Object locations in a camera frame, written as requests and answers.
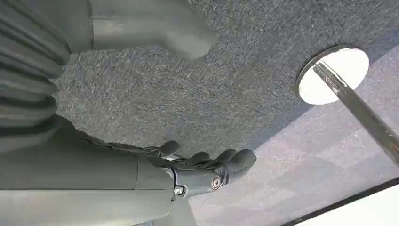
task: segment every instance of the chrome pole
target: chrome pole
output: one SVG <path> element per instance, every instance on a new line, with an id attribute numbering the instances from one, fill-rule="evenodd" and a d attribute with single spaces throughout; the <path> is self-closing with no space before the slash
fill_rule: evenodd
<path id="1" fill-rule="evenodd" d="M 392 161 L 399 166 L 398 135 L 326 63 L 318 62 L 313 66 L 313 70 L 350 110 Z"/>

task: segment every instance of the gray robot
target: gray robot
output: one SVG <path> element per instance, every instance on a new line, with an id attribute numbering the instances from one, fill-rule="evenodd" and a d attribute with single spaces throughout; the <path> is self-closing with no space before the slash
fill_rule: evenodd
<path id="1" fill-rule="evenodd" d="M 49 79 L 71 53 L 159 45 L 194 59 L 214 40 L 181 0 L 0 0 L 0 225 L 195 225 L 187 199 L 242 177 L 253 152 L 105 143 L 55 114 Z"/>

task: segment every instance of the gray fabric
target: gray fabric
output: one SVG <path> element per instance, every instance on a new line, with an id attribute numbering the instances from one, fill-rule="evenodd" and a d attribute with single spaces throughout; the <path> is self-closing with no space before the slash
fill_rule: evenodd
<path id="1" fill-rule="evenodd" d="M 356 92 L 399 132 L 399 46 L 371 65 Z M 241 183 L 194 197 L 199 226 L 278 226 L 399 177 L 340 102 L 303 114 L 255 151 Z"/>
<path id="2" fill-rule="evenodd" d="M 293 84 L 311 57 L 357 44 L 374 61 L 398 44 L 396 0 L 193 0 L 218 35 L 193 62 L 160 48 L 75 56 L 59 114 L 107 141 L 182 144 L 180 154 L 256 148 L 310 106 Z"/>

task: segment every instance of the robotic hand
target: robotic hand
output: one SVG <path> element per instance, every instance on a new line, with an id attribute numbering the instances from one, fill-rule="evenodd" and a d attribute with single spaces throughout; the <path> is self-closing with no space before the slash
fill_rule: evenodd
<path id="1" fill-rule="evenodd" d="M 176 199 L 216 191 L 243 177 L 256 161 L 255 154 L 248 149 L 239 152 L 227 149 L 214 160 L 206 152 L 199 152 L 188 159 L 178 158 L 174 155 L 179 148 L 176 141 L 166 142 L 159 148 L 138 148 L 116 143 L 109 145 L 113 149 L 145 156 L 154 166 L 165 169 L 174 179 Z"/>

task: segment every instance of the silver bolt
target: silver bolt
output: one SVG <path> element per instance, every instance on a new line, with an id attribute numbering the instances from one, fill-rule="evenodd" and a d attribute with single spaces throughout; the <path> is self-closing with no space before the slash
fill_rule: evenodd
<path id="1" fill-rule="evenodd" d="M 212 188 L 212 190 L 217 190 L 217 189 L 219 189 L 221 183 L 222 183 L 222 179 L 220 178 L 220 176 L 215 176 L 215 177 L 212 179 L 212 182 L 211 182 L 211 188 Z"/>
<path id="2" fill-rule="evenodd" d="M 178 195 L 183 194 L 184 193 L 184 187 L 183 186 L 176 186 L 173 189 L 173 193 L 178 194 Z"/>

